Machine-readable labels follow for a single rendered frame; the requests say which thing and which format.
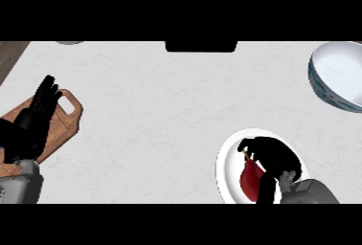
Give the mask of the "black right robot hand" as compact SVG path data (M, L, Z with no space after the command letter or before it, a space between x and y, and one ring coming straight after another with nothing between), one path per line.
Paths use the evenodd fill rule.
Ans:
M274 204L282 173L294 171L294 182L302 176L300 160L287 145L271 137L244 139L240 143L238 151L247 152L248 157L265 170L256 202L259 205Z

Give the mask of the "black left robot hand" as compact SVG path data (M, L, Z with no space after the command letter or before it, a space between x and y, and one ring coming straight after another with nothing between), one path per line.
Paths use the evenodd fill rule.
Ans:
M33 101L14 122L0 118L0 147L5 149L3 163L36 160L43 154L49 137L49 122L62 92L55 77L46 76Z

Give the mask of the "white plate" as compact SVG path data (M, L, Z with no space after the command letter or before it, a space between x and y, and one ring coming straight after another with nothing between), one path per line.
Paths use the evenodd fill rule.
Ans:
M262 128L247 128L237 131L229 138L225 140L223 145L219 149L214 163L214 179L217 183L217 190L222 200L226 204L253 204L253 202L241 187L241 175L245 169L245 154L238 151L240 143L244 139L254 139L256 137L271 137L281 141L296 154L302 163L302 176L299 180L310 178L308 166L297 153L291 143L284 139L275 132Z

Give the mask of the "white bowl with blue rim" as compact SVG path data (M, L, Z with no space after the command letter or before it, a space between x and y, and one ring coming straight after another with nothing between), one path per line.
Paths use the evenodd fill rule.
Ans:
M330 41L315 48L309 60L309 81L325 103L362 114L362 44Z

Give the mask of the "wooden cutting board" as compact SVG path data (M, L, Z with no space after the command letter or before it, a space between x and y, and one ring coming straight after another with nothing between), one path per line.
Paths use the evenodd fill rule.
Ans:
M83 105L67 89L61 89L62 96L74 105L74 111L67 113L62 106L56 105L55 113L49 124L49 139L39 163L42 163L58 148L68 142L80 130ZM0 148L0 177L19 175L21 169L14 164L3 163L5 149Z

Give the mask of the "dark brown wooden panel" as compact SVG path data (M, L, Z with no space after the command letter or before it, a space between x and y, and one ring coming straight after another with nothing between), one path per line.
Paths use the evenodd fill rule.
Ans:
M28 44L28 41L0 41L0 85L12 72Z

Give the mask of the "black appliance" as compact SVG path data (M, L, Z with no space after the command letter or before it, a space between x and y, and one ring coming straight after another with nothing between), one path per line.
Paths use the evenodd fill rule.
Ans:
M166 50L175 53L232 53L237 49L237 41L217 42L166 42Z

